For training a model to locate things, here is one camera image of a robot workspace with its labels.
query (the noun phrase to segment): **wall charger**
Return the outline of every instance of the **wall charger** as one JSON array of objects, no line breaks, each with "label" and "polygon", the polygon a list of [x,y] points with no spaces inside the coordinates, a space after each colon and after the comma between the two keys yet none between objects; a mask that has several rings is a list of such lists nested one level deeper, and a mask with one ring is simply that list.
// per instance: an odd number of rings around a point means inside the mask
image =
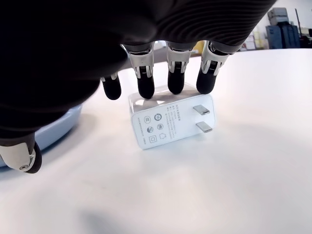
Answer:
[{"label": "wall charger", "polygon": [[149,100],[135,93],[129,96],[129,104],[133,131],[142,149],[207,133],[215,126],[212,97],[201,95],[189,84],[179,95],[167,86],[155,88]]}]

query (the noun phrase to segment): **ribbed black surface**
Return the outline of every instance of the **ribbed black surface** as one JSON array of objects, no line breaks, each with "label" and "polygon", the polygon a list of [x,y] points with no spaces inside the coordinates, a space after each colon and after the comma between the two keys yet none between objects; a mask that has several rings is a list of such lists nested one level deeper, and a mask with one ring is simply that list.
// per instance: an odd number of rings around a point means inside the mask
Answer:
[{"label": "ribbed black surface", "polygon": [[157,38],[240,45],[275,0],[194,0],[175,7],[157,24]]}]

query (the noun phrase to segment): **white table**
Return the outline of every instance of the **white table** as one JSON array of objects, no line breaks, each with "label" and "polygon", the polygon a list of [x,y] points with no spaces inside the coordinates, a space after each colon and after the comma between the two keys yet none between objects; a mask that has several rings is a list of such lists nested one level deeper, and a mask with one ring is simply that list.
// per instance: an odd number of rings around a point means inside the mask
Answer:
[{"label": "white table", "polygon": [[[141,150],[127,96],[103,88],[34,175],[0,172],[1,234],[312,233],[312,50],[240,52],[212,92],[211,133]],[[195,84],[200,58],[186,81]],[[155,85],[167,63],[154,66]]]}]

